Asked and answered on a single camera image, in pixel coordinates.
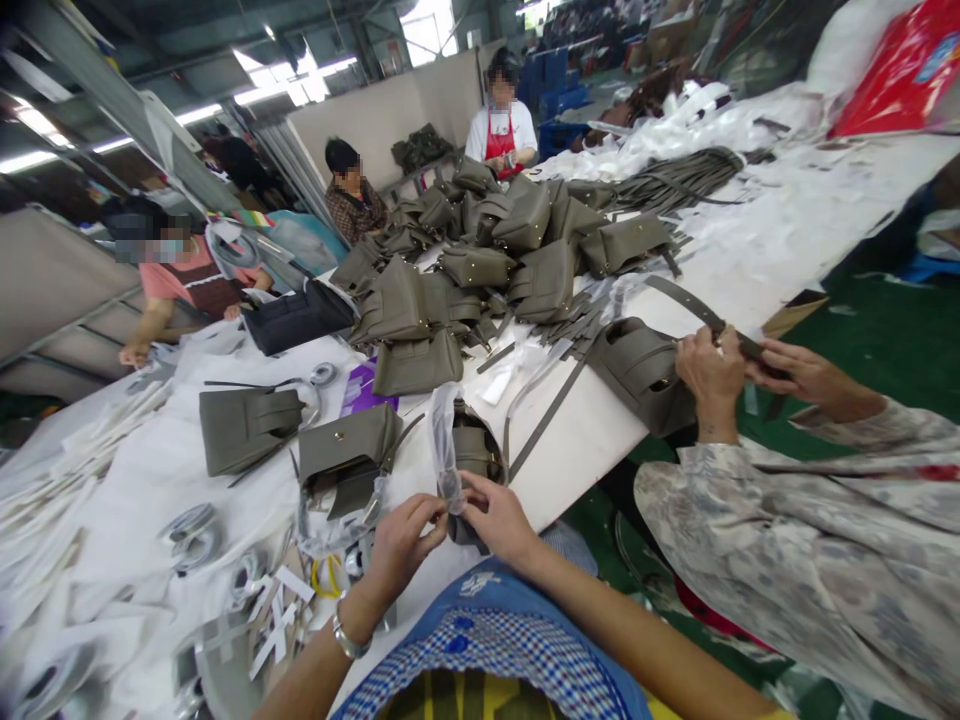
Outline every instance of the blue stool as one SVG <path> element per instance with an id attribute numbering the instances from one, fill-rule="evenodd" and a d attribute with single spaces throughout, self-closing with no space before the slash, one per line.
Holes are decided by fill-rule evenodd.
<path id="1" fill-rule="evenodd" d="M 935 260 L 918 252 L 906 269 L 900 273 L 900 279 L 906 282 L 922 283 L 939 273 L 960 275 L 960 262 Z"/>

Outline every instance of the red apron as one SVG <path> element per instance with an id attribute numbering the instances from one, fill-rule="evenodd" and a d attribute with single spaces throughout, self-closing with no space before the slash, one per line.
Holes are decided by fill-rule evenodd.
<path id="1" fill-rule="evenodd" d="M 487 111 L 487 156 L 484 160 L 493 160 L 495 157 L 500 157 L 502 155 L 507 155 L 513 150 L 517 149 L 516 143 L 513 142 L 513 111 L 507 110 L 507 122 L 509 127 L 507 128 L 506 135 L 494 135 L 493 134 L 493 120 L 491 119 L 493 113 L 489 110 Z M 514 175 L 517 175 L 523 170 L 523 165 L 514 165 L 512 168 L 504 167 L 503 170 L 497 175 L 498 180 L 506 180 L 511 178 Z"/>

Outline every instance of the brown plaid shirt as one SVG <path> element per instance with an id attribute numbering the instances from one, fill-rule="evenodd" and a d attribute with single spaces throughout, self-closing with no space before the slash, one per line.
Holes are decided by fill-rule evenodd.
<path id="1" fill-rule="evenodd" d="M 387 206 L 366 178 L 361 186 L 363 200 L 357 200 L 331 182 L 327 188 L 327 207 L 337 228 L 350 247 L 363 239 L 364 233 L 387 224 Z"/>

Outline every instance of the red bag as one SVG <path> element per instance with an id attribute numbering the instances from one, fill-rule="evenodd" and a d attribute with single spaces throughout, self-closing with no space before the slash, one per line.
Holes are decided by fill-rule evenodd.
<path id="1" fill-rule="evenodd" d="M 919 132 L 960 71 L 960 3 L 924 0 L 887 28 L 831 137 Z"/>

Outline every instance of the hand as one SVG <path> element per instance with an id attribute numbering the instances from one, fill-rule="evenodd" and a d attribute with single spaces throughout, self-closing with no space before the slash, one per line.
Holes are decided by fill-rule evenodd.
<path id="1" fill-rule="evenodd" d="M 779 340 L 763 340 L 760 345 L 763 347 L 763 361 L 770 367 L 787 371 L 791 379 L 773 378 L 759 363 L 750 362 L 747 377 L 758 387 L 819 405 L 835 422 L 865 420 L 883 412 L 886 407 L 882 395 L 856 382 L 812 350 Z"/>
<path id="2" fill-rule="evenodd" d="M 470 486 L 463 491 L 467 499 L 463 519 L 494 555 L 520 569 L 542 543 L 517 496 L 510 488 L 471 472 L 461 472 L 460 477 Z"/>
<path id="3" fill-rule="evenodd" d="M 733 408 L 743 390 L 745 363 L 740 340 L 732 325 L 720 335 L 721 354 L 713 344 L 710 328 L 688 335 L 677 347 L 677 374 L 697 399 L 697 407 Z"/>
<path id="4" fill-rule="evenodd" d="M 433 529 L 420 537 L 428 522 Z M 417 569 L 447 536 L 447 511 L 441 498 L 419 493 L 377 524 L 370 567 L 357 585 L 382 615 L 393 605 Z"/>
<path id="5" fill-rule="evenodd" d="M 132 365 L 141 368 L 147 364 L 147 357 L 150 355 L 151 343 L 142 340 L 131 340 L 120 351 L 120 364 Z"/>

